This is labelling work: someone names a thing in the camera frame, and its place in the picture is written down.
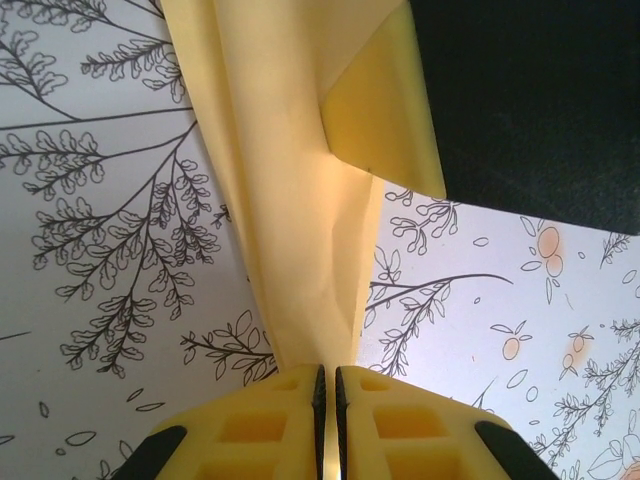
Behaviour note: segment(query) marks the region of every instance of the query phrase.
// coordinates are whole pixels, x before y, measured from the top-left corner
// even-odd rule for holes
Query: black rubber pad
[[[527,442],[513,430],[482,421],[476,432],[511,480],[558,480]]]
[[[327,418],[327,379],[324,366],[318,367],[316,385],[313,389],[313,427],[316,441],[316,472],[318,480],[322,480],[324,465],[324,426]]]
[[[154,480],[186,435],[186,428],[175,426],[145,438],[113,480]]]
[[[336,421],[338,423],[338,449],[340,451],[340,472],[342,480],[347,480],[347,392],[340,367],[336,369]]]
[[[450,199],[640,232],[640,2],[411,0]]]

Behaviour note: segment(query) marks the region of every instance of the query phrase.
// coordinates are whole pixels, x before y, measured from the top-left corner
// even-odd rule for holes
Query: orange dot
[[[560,246],[560,234],[556,227],[545,228],[538,237],[538,251],[542,258],[549,258]]]
[[[506,342],[504,342],[504,346],[502,347],[502,355],[506,360],[513,360],[518,355],[520,351],[520,342],[517,338],[510,338]]]
[[[547,260],[547,273],[553,278],[559,276],[562,273],[563,268],[564,263],[562,262],[562,257],[560,255],[554,255]]]

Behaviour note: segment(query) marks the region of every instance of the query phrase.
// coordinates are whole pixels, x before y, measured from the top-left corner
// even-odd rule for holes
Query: line drawing of branch
[[[376,317],[376,309],[382,305],[390,308],[393,300],[399,299],[405,310],[404,318],[399,327],[386,330],[385,338],[378,340],[384,345],[384,355],[380,363],[369,368],[379,373],[396,377],[406,376],[409,365],[406,351],[409,341],[420,335],[419,324],[428,318],[431,324],[435,323],[435,312],[442,318],[445,316],[445,301],[451,293],[451,284],[458,280],[470,278],[493,278],[513,284],[510,280],[499,275],[488,273],[475,273],[455,275],[437,280],[430,280],[417,285],[396,283],[400,279],[401,258],[397,250],[387,258],[384,250],[377,247],[375,261],[382,269],[378,278],[388,281],[372,281],[369,284],[369,304],[365,308],[365,328],[370,326]]]
[[[251,310],[245,310],[234,325],[227,323],[226,328],[201,335],[200,340],[196,339],[193,331],[181,338],[180,345],[185,346],[184,364],[188,365],[194,360],[198,349],[206,351],[205,357],[214,359],[216,380],[220,380],[227,372],[227,360],[234,360],[232,370],[243,372],[244,386],[252,381],[263,380],[278,371],[273,353],[268,348],[266,333],[261,333],[258,327],[253,326]],[[257,350],[263,342],[268,351]]]
[[[35,176],[40,183],[24,182],[23,187],[32,195],[43,193],[44,199],[51,201],[57,195],[54,188],[57,184],[62,186],[64,193],[72,195],[78,187],[103,181],[102,164],[105,161],[165,147],[179,141],[182,134],[157,144],[109,155],[99,153],[98,143],[90,132],[84,132],[77,139],[68,130],[62,130],[56,141],[46,131],[38,130],[35,137],[35,146],[32,146],[13,133],[7,135],[8,145],[0,143],[0,169],[6,167],[6,160],[15,158],[14,173],[25,175],[37,163]]]
[[[141,287],[141,274],[143,271],[155,270],[156,278],[148,285],[147,290],[152,294],[163,294],[165,299],[163,306],[171,308],[170,320],[176,320],[182,315],[185,305],[193,305],[194,300],[190,295],[181,291],[182,287],[192,287],[195,282],[185,271],[177,271],[185,263],[195,261],[213,263],[210,255],[220,250],[217,245],[217,237],[211,235],[204,227],[196,224],[201,211],[211,211],[211,206],[198,200],[192,205],[192,196],[206,198],[208,191],[183,194],[180,198],[176,195],[175,184],[179,178],[189,177],[189,181],[199,183],[208,182],[208,177],[196,173],[197,164],[191,160],[178,160],[177,152],[189,134],[195,128],[194,122],[181,135],[171,141],[163,142],[170,145],[175,143],[171,151],[156,168],[155,172],[144,184],[118,209],[113,212],[93,216],[91,207],[78,197],[76,208],[71,207],[64,199],[58,199],[58,218],[39,212],[39,219],[43,222],[43,235],[34,237],[34,244],[41,250],[34,258],[36,269],[46,266],[48,254],[55,252],[59,265],[66,266],[67,271],[81,279],[75,285],[66,285],[56,289],[56,294],[69,301],[76,294],[80,294],[82,300],[88,300],[93,295],[95,281],[106,291],[116,285],[118,272],[127,269],[130,263],[135,263],[135,274],[128,291],[124,295],[112,297],[98,305],[98,309],[104,314],[92,319],[89,323],[90,330],[74,330],[71,332],[73,343],[62,344],[61,353],[68,357],[66,363],[73,370],[83,366],[83,357],[89,360],[98,359],[99,343],[106,344],[106,354],[99,358],[102,366],[98,372],[112,372],[120,378],[125,377],[125,370],[121,359],[140,361],[144,354],[136,344],[146,342],[146,335],[139,329],[151,327],[155,320],[149,316],[149,312],[155,310],[158,304],[152,298],[142,297],[137,293]],[[172,176],[170,183],[159,180],[158,175],[171,162]],[[173,173],[177,167],[183,175],[174,178]],[[144,216],[127,210],[142,192],[148,191],[149,198],[147,210]],[[166,199],[162,196],[168,192],[169,217],[160,221],[164,214]],[[179,210],[181,204],[185,204],[186,211],[192,212],[188,220],[183,218],[186,214]],[[173,244],[156,236],[155,230],[164,231],[170,227],[171,219],[176,216],[179,226],[173,228],[171,239]],[[107,227],[107,222],[117,221]],[[84,238],[91,236],[92,244],[86,245]],[[71,260],[88,260],[86,263]]]
[[[390,202],[396,202],[398,200],[402,201],[402,205],[405,207],[410,207],[413,202],[413,194],[414,192],[408,188],[404,188],[400,193],[397,192],[387,192],[384,197]]]
[[[614,321],[611,330],[618,337],[619,342],[629,341],[634,335],[640,333],[640,321],[635,320],[632,324],[623,321],[620,325]],[[585,394],[582,400],[575,395],[567,394],[555,403],[558,410],[554,416],[563,416],[563,428],[554,427],[553,438],[549,441],[544,434],[540,434],[535,442],[530,442],[536,454],[549,455],[547,464],[551,467],[557,466],[558,458],[564,457],[565,452],[570,451],[570,444],[577,439],[576,429],[584,424],[589,412],[596,409],[593,416],[596,421],[596,430],[593,433],[599,437],[608,419],[614,413],[613,392],[618,387],[623,387],[628,397],[633,395],[640,382],[640,339],[632,348],[620,354],[618,359],[607,363],[604,368],[600,368],[593,359],[589,359],[583,378],[586,379],[585,388],[591,383],[596,386],[599,394],[595,400],[591,400],[588,394]]]
[[[4,10],[0,10],[0,79],[4,80],[5,85],[18,88],[47,108],[76,120],[76,117],[44,98],[69,81],[66,75],[49,69],[57,62],[57,58],[42,52],[35,52],[28,57],[32,44],[40,36],[31,30],[15,31],[10,40],[6,40],[8,25]]]
[[[89,30],[94,22],[108,25],[123,32],[137,35],[148,40],[169,43],[161,38],[147,35],[132,30],[124,25],[119,25],[106,15],[107,6],[104,0],[3,0],[1,7],[5,10],[18,7],[18,15],[22,18],[31,18],[39,25],[68,26],[70,17],[75,17],[71,23],[73,33],[82,33]]]
[[[455,235],[458,232],[458,213],[456,208],[459,205],[460,203],[449,200],[433,200],[433,203],[429,205],[418,205],[416,213],[424,217],[424,220],[419,222],[407,217],[393,217],[389,221],[395,227],[392,232],[393,236],[402,238],[406,234],[412,235],[413,238],[407,245],[407,252],[413,253],[417,250],[418,255],[425,255],[427,253],[427,233],[425,229],[428,226],[439,224],[431,231],[431,238],[440,238],[445,229],[448,229],[449,235]]]
[[[0,342],[3,340],[9,340],[10,338],[16,338],[16,337],[21,337],[23,335],[29,335],[31,332],[21,332],[21,333],[14,333],[12,335],[5,335],[4,337],[0,337]]]
[[[420,290],[421,288],[425,288],[425,287],[429,287],[432,286],[438,282],[443,282],[443,281],[455,281],[455,280],[462,280],[465,278],[495,278],[497,280],[502,280],[503,282],[507,282],[511,285],[513,285],[513,282],[507,278],[501,277],[500,275],[494,275],[491,273],[468,273],[468,274],[463,274],[463,275],[455,275],[452,277],[447,277],[447,278],[443,278],[440,280],[430,280],[428,282],[425,283],[421,283],[419,285],[405,285],[405,284],[393,284],[393,283],[385,283],[385,282],[371,282],[370,285],[373,287],[395,287],[395,288],[403,288],[404,290],[402,292],[398,292],[395,293],[387,298],[384,298],[382,300],[377,301],[376,303],[372,304],[372,305],[367,305],[367,310],[371,310],[373,308],[376,308],[388,301],[391,300],[395,300],[398,297],[401,297],[403,295],[407,295],[411,292],[414,292],[416,290]]]
[[[600,261],[600,268],[605,263],[611,265],[613,263],[613,254],[622,253],[629,248],[631,237],[623,233],[610,233],[607,240],[602,241],[602,260]]]
[[[61,127],[65,125],[82,125],[84,123],[109,122],[112,120],[122,120],[126,118],[136,118],[136,117],[145,117],[150,115],[162,115],[165,113],[192,112],[192,111],[193,111],[193,107],[163,108],[159,110],[123,113],[119,115],[108,115],[104,117],[89,117],[89,118],[79,118],[77,120],[62,120],[57,122],[42,122],[42,123],[30,123],[26,125],[11,125],[8,127],[0,127],[0,132],[23,130],[23,129],[29,129],[29,128],[49,128],[49,127]]]
[[[137,79],[143,71],[150,71],[164,60],[166,45],[166,42],[146,39],[129,40],[129,45],[119,43],[110,54],[87,55],[80,64],[80,71],[92,78],[100,78],[110,71],[109,79],[115,82],[125,78],[125,68],[129,67],[131,77]]]
[[[147,8],[144,5],[140,5],[139,3],[134,2],[133,0],[124,0],[126,3],[128,3],[129,5],[132,5],[136,8],[139,8],[140,10],[143,10],[147,13],[150,13],[151,15],[158,17],[162,20],[164,20],[164,14],[162,13],[162,10],[160,10],[157,5],[155,5],[154,3],[151,3],[155,9],[151,9],[151,8]]]

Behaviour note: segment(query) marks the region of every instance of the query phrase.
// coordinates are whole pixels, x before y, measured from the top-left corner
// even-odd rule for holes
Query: rectangular hole
[[[427,438],[446,436],[435,412],[425,407],[379,407],[373,419],[380,438]]]
[[[275,463],[252,463],[250,460],[216,463],[200,468],[195,480],[271,480],[274,471]]]
[[[392,480],[467,480],[456,451],[444,445],[398,449],[386,454]]]
[[[219,441],[237,443],[279,442],[287,425],[283,412],[231,414],[224,422]]]

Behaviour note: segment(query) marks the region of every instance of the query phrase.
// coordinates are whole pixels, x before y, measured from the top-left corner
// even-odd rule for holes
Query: orange fruit illustration
[[[538,237],[538,252],[542,258],[549,258],[556,253],[560,245],[560,234],[555,227],[545,228]]]

